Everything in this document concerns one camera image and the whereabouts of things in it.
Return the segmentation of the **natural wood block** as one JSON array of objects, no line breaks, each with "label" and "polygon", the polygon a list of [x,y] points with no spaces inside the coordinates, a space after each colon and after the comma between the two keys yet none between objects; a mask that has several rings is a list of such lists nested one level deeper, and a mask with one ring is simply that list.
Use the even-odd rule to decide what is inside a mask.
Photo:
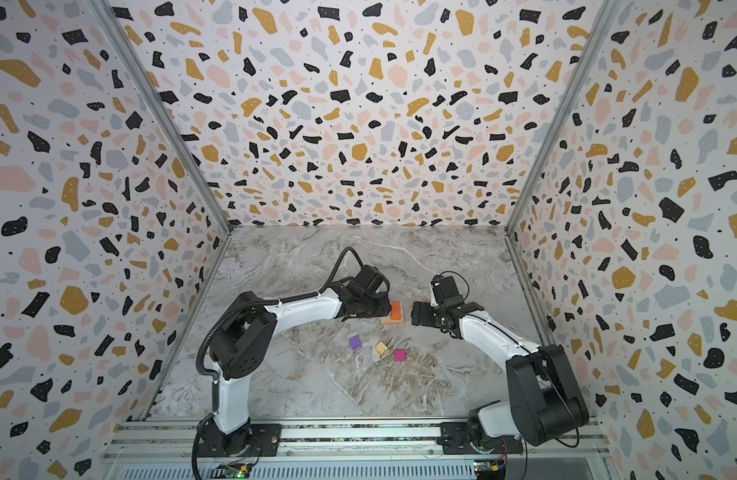
[{"label": "natural wood block", "polygon": [[386,318],[380,319],[381,325],[404,325],[405,323],[406,323],[406,320],[404,320],[403,318],[393,319],[390,317],[386,317]]}]

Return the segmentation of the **orange-red block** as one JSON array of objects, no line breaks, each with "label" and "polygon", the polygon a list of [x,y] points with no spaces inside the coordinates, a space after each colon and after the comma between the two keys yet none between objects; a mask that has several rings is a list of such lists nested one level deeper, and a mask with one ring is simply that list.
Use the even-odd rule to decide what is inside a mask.
[{"label": "orange-red block", "polygon": [[393,319],[403,318],[404,319],[404,309],[403,309],[403,304],[401,302],[394,301],[392,303],[392,310],[391,310],[390,318],[393,318]]}]

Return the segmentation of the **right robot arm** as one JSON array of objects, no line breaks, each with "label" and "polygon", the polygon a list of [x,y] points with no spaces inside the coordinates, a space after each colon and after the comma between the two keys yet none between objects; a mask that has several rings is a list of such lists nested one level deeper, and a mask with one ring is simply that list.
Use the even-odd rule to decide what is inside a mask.
[{"label": "right robot arm", "polygon": [[465,445],[486,454],[507,447],[510,437],[539,446],[579,434],[590,412],[564,348],[526,340],[498,324],[482,305],[468,302],[456,275],[433,278],[432,299],[413,305],[412,324],[468,342],[505,372],[508,400],[470,412]]}]

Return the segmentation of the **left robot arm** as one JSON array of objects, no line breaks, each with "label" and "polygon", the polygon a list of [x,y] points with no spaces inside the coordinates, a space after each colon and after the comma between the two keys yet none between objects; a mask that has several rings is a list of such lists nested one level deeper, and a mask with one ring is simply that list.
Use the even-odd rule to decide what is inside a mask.
[{"label": "left robot arm", "polygon": [[196,352],[196,372],[210,378],[212,413],[196,428],[192,456],[266,455],[250,421],[250,380],[274,336],[324,320],[379,318],[392,311],[390,281],[374,266],[330,278],[319,290],[285,298],[240,294],[208,330]]}]

